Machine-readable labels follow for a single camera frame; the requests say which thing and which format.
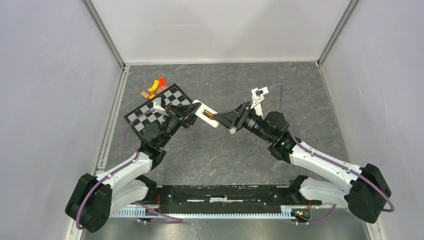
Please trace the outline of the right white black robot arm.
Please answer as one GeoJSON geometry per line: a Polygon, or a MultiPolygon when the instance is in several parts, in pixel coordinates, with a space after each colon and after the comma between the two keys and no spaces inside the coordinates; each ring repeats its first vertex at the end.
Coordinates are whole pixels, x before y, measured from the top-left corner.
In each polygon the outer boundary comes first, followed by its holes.
{"type": "Polygon", "coordinates": [[[395,211],[390,200],[392,192],[377,166],[348,163],[314,149],[293,135],[282,112],[271,111],[263,117],[250,103],[244,102],[234,110],[203,114],[231,133],[248,130],[270,144],[268,151],[275,159],[310,170],[327,180],[298,176],[288,191],[293,203],[310,200],[339,205],[372,224],[382,212],[395,211]]]}

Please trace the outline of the brown toy block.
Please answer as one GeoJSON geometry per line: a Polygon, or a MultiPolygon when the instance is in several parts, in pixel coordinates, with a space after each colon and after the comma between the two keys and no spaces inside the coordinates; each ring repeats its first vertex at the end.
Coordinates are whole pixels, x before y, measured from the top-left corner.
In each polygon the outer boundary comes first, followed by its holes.
{"type": "Polygon", "coordinates": [[[145,98],[145,99],[148,99],[148,98],[150,97],[150,94],[149,94],[148,92],[145,92],[145,91],[142,91],[142,92],[140,93],[140,95],[141,95],[143,98],[145,98]]]}

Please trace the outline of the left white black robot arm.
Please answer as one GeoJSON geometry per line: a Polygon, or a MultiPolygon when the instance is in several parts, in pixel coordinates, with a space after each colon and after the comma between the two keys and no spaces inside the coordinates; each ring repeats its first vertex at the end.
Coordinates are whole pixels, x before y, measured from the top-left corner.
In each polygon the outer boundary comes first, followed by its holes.
{"type": "Polygon", "coordinates": [[[91,233],[98,231],[110,214],[129,204],[142,200],[153,203],[157,190],[140,178],[156,168],[166,155],[163,147],[180,127],[189,128],[201,102],[186,105],[163,105],[161,100],[153,102],[153,109],[137,116],[161,114],[164,122],[145,124],[145,140],[139,147],[128,142],[134,154],[116,167],[99,175],[82,175],[65,207],[65,213],[75,221],[76,228],[91,233]]]}

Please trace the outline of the white remote control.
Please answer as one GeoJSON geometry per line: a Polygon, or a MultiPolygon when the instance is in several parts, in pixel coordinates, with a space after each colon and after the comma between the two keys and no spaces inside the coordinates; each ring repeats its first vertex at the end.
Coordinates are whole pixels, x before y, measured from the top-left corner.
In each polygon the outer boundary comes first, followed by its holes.
{"type": "Polygon", "coordinates": [[[195,115],[205,121],[207,124],[211,125],[213,128],[217,128],[220,123],[213,118],[214,114],[217,114],[216,111],[205,105],[199,100],[194,100],[193,104],[200,103],[199,108],[196,110],[195,115]]]}
{"type": "Polygon", "coordinates": [[[263,115],[262,105],[261,105],[261,100],[258,100],[258,101],[256,101],[256,102],[255,102],[254,110],[255,110],[255,113],[256,113],[258,116],[260,116],[261,118],[264,116],[264,115],[263,115]]]}

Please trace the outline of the red toy block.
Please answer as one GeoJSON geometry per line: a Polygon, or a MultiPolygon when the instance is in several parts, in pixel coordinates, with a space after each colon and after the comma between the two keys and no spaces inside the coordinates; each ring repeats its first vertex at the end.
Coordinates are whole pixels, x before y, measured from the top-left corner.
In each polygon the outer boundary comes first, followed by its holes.
{"type": "Polygon", "coordinates": [[[160,78],[158,79],[158,81],[159,81],[159,85],[160,85],[161,87],[167,87],[167,84],[166,84],[166,81],[165,81],[165,78],[164,78],[164,77],[160,77],[160,78]]]}

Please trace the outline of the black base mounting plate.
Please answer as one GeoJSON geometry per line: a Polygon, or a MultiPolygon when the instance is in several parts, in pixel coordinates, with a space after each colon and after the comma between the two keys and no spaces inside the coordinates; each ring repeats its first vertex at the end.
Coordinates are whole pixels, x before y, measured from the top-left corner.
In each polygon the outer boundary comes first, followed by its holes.
{"type": "Polygon", "coordinates": [[[281,206],[320,206],[288,185],[158,185],[150,187],[144,205],[163,214],[277,214],[281,206]]]}

